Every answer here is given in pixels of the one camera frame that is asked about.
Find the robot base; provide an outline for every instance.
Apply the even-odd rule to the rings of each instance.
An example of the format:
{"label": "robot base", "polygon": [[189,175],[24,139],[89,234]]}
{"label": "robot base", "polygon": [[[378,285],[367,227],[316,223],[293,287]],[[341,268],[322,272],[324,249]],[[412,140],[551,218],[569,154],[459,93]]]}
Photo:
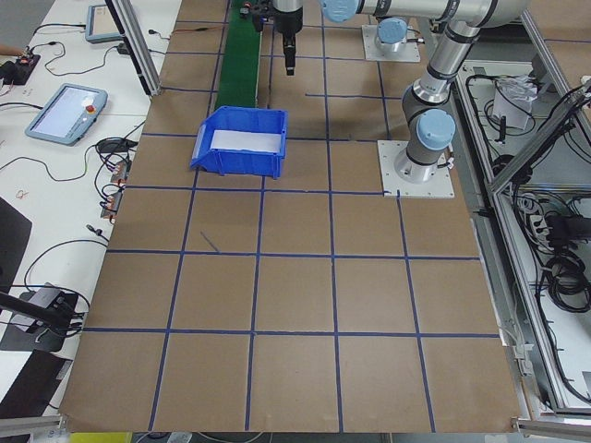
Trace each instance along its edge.
{"label": "robot base", "polygon": [[[418,63],[421,61],[421,55],[418,52],[416,43],[405,43],[399,51],[395,53],[383,53],[375,43],[377,25],[363,25],[361,32],[363,34],[363,46],[366,50],[366,60],[375,62],[406,62]],[[411,30],[406,34],[407,39],[414,39],[415,33]]]}
{"label": "robot base", "polygon": [[[438,169],[433,178],[422,185],[415,185],[404,180],[394,170],[394,161],[398,153],[406,148],[407,141],[379,140],[378,153],[380,155],[381,183],[385,197],[404,198],[453,198],[452,179],[447,168]],[[441,154],[439,163],[445,163]]]}

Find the white table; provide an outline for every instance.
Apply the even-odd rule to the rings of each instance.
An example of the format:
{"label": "white table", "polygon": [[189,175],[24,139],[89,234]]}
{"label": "white table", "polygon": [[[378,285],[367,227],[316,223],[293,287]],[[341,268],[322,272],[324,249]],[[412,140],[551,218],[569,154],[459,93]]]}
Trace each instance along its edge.
{"label": "white table", "polygon": [[[88,6],[96,0],[55,0],[43,23],[85,23]],[[168,41],[157,35],[150,35],[148,29],[167,36],[173,29],[180,0],[133,0],[148,46],[165,52]],[[66,56],[51,64],[55,72],[78,72],[97,66],[103,61],[106,49],[117,42],[91,44],[84,39],[84,33],[76,28],[48,27],[32,37],[30,45],[60,41],[66,46]],[[46,162],[52,174],[58,178],[77,176],[84,169],[84,151],[102,138],[122,137],[139,125],[146,117],[150,99],[144,94],[138,76],[129,56],[115,50],[107,55],[106,65],[90,73],[54,77],[47,72],[44,63],[59,54],[59,45],[39,47],[35,52],[42,56],[27,85],[14,87],[0,102],[28,102],[44,105],[62,83],[76,83],[106,90],[108,102],[97,122],[85,137],[74,146],[58,145],[51,142],[28,138],[25,127],[38,112],[33,108],[0,108],[0,166],[19,156],[32,157]],[[152,54],[160,72],[163,55]],[[140,129],[130,138],[137,140]],[[91,233],[87,224],[103,230],[109,237],[112,225],[101,219],[99,196],[94,188],[94,177],[101,166],[97,154],[88,154],[88,172],[79,180],[56,183],[36,162],[18,161],[0,171],[0,197],[14,206],[32,221],[32,232],[25,256],[22,260],[15,284],[22,284],[23,276],[31,262],[44,250],[66,240],[101,240]],[[98,183],[108,183],[110,173],[103,168]],[[64,286],[92,297],[105,249],[100,245],[81,243],[66,245],[50,252],[33,269],[30,284],[46,281]],[[14,288],[13,295],[23,292]],[[78,311],[85,305],[78,301]],[[0,314],[0,320],[8,321],[10,313]],[[0,336],[6,326],[0,325]],[[67,339],[61,356],[74,358],[78,337]],[[0,399],[4,398],[18,372],[26,363],[30,353],[0,351]],[[66,380],[62,382],[52,403],[58,405],[62,399]],[[48,408],[46,413],[54,413]]]}

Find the ur robot arm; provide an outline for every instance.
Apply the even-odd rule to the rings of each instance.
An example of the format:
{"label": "ur robot arm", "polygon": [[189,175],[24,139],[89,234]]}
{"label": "ur robot arm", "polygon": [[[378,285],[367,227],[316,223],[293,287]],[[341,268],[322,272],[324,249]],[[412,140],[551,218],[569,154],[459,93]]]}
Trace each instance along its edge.
{"label": "ur robot arm", "polygon": [[355,14],[419,17],[449,24],[429,60],[427,70],[403,97],[404,116],[411,138],[395,161],[406,181],[427,182],[437,170],[441,153],[451,143],[455,123],[441,109],[481,28],[494,28],[519,17],[530,0],[320,0],[324,16],[343,22]]}
{"label": "ur robot arm", "polygon": [[283,35],[285,71],[292,76],[296,70],[296,34],[302,30],[304,0],[261,0],[251,9],[257,32],[262,31],[263,19],[273,18],[275,28]]}

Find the yellow object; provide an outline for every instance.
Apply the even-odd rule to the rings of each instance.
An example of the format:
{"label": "yellow object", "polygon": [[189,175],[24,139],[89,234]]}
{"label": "yellow object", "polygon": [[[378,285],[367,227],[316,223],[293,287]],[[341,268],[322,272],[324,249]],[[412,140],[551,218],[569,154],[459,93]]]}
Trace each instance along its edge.
{"label": "yellow object", "polygon": [[80,433],[70,436],[70,443],[130,443],[131,432]]}

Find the green conveyor belt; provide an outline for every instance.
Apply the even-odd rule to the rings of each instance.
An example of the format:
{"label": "green conveyor belt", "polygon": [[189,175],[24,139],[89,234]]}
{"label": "green conveyor belt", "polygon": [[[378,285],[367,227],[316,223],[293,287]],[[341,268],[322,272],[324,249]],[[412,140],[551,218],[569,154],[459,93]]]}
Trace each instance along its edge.
{"label": "green conveyor belt", "polygon": [[260,33],[255,31],[249,18],[240,17],[242,3],[243,0],[232,0],[215,109],[257,106]]}

